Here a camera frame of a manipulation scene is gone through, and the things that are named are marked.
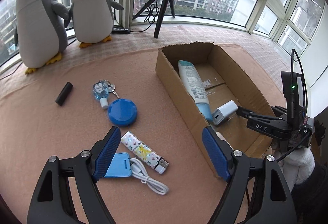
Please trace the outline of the white gloved right hand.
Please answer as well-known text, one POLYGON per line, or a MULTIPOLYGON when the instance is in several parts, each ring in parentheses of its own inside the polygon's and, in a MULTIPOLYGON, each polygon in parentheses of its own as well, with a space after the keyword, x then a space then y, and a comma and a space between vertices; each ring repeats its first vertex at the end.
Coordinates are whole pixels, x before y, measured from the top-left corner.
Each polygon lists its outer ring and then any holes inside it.
POLYGON ((294 150, 278 162, 290 191, 304 183, 315 169, 315 159, 309 148, 294 150))

